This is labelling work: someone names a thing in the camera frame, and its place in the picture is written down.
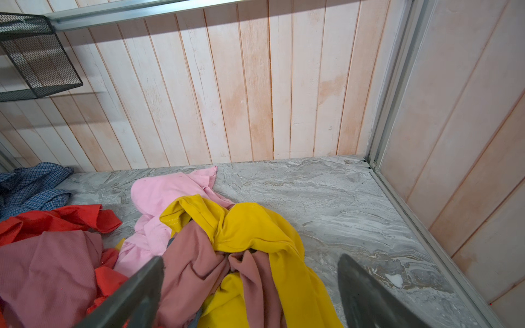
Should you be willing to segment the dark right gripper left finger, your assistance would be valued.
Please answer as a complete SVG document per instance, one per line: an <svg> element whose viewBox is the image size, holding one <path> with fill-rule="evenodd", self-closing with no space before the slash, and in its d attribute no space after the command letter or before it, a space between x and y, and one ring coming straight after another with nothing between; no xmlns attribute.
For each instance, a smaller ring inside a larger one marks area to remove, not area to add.
<svg viewBox="0 0 525 328"><path fill-rule="evenodd" d="M76 327L154 327L164 281L164 260L151 259Z"/></svg>

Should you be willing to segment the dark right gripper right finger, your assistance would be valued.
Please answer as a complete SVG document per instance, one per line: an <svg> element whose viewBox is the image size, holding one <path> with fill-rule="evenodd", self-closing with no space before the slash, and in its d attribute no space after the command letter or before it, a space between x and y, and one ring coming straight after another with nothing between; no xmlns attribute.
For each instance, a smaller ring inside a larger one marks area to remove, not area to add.
<svg viewBox="0 0 525 328"><path fill-rule="evenodd" d="M338 262L340 298L349 327L428 327L351 256Z"/></svg>

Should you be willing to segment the blue plaid shirt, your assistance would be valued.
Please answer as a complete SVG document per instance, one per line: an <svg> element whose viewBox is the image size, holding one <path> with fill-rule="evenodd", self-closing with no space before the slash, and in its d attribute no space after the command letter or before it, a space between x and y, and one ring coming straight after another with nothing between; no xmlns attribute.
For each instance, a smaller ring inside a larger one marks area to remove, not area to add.
<svg viewBox="0 0 525 328"><path fill-rule="evenodd" d="M49 162L2 173L1 221L34 210L66 206L71 192L57 186L73 173L73 168Z"/></svg>

